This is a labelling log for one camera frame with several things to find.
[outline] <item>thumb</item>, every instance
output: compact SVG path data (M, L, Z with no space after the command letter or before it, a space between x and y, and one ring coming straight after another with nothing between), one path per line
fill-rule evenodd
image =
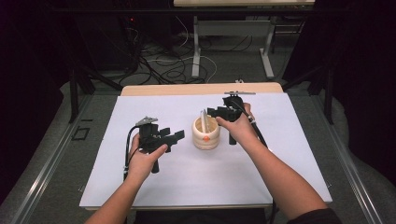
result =
M225 120L225 119L223 119L221 117L216 117L216 122L218 123L219 126L222 126L222 127L226 128L226 129L228 129L228 123L229 122L227 120Z
M149 155L153 160L156 161L161 157L161 155L163 155L163 153L165 153L166 149L168 149L168 145L163 144L162 146L158 147L157 150L153 151Z

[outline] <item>white paper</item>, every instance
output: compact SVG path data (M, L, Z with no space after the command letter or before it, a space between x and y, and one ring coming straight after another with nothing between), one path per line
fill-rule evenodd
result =
M151 174L139 190L133 207L199 207L271 204L272 197L248 154L228 144L221 128L220 143L212 150L196 148L191 125L208 107L223 106L224 94L178 96L120 96L92 168L80 206L101 206L122 183L126 138L142 118L158 119L159 129L171 134L184 130L185 138L159 159L160 172ZM302 175L329 203L326 187L303 129L286 93L241 95L269 148Z

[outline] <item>table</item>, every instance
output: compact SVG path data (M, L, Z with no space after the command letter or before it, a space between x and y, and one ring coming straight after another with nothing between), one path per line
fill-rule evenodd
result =
M126 134L144 116L157 118L159 128L169 127L171 133L184 130L186 137L172 146L171 153L160 157L160 172L145 181L136 195L133 209L236 208L272 204L272 197L248 154L239 145L228 145L225 129L221 130L220 143L213 150L200 150L192 143L193 119L206 106L222 106L221 97L226 96L225 91L256 92L256 95L241 97L252 103L252 111L269 148L299 172L325 202L331 202L332 197L289 96L282 92L280 85L230 83L125 87L107 126L80 206L97 209L121 184Z
M175 7L276 7L313 5L315 0L175 0ZM200 35L251 35L265 36L264 48L260 49L265 75L274 78L274 72L268 58L272 38L275 33L276 17L268 21L199 21L194 16L194 56L192 77L199 76L201 49L199 48Z

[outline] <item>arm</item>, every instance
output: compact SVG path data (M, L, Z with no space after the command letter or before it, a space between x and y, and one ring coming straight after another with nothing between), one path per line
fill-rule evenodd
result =
M249 104L245 104L245 109L251 115ZM219 117L216 121L230 132L253 160L276 204L288 219L327 208L308 182L260 142L244 114L235 122Z
M139 135L137 134L132 142L130 156L138 148L138 142ZM137 192L149 176L154 162L161 157L166 149L167 145L163 145L149 155L136 151L131 158L128 176L125 181L86 223L123 223Z

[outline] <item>finger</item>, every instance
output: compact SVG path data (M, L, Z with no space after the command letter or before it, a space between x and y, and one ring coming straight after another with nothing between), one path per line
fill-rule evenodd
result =
M139 147L139 133L135 134L134 137L132 138L132 144L131 148L129 150L129 153L133 153L138 147Z
M250 110L251 104L244 103L244 107L245 107L245 110L247 111L247 113L254 119L254 116L253 116L253 114L251 113L251 110Z
M168 149L168 145L163 144L162 146L158 147L157 150L151 152L151 154L149 155L154 161L156 161L161 157L161 155L163 155L163 153L165 153L166 149Z
M223 126L224 128L228 127L228 121L221 117L216 117L216 122L218 123L219 126Z
M251 104L249 104L249 103L244 103L244 108L245 108L245 110L247 111L247 113L248 114L250 114L250 108L251 108Z

